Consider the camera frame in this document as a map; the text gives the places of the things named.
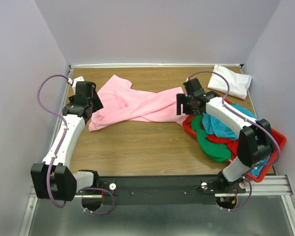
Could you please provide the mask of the pink t shirt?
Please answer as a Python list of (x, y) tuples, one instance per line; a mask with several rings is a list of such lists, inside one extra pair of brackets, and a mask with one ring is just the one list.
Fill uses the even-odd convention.
[(181, 87), (158, 93), (132, 89), (129, 80), (113, 75), (97, 92), (103, 108), (92, 114), (90, 132), (123, 121), (176, 122), (180, 125), (187, 115), (177, 115), (176, 95)]

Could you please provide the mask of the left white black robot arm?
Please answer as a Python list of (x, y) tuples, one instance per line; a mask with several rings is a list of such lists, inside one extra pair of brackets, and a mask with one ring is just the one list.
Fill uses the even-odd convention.
[(94, 194), (99, 189), (98, 173), (69, 169), (76, 142), (92, 114), (103, 108), (96, 85), (78, 77), (72, 81), (73, 96), (62, 110), (62, 122), (50, 151), (30, 170), (36, 195), (40, 199), (71, 201), (80, 190)]

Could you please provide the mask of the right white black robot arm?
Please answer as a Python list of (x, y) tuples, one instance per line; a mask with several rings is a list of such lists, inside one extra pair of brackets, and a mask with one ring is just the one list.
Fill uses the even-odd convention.
[(198, 115), (205, 112), (219, 119), (238, 136), (237, 156), (223, 170), (216, 180), (207, 184), (209, 189), (229, 192), (260, 161), (273, 155), (280, 155), (280, 147), (272, 136), (271, 126), (265, 119), (256, 120), (238, 111), (214, 92), (192, 95), (179, 93), (177, 114)]

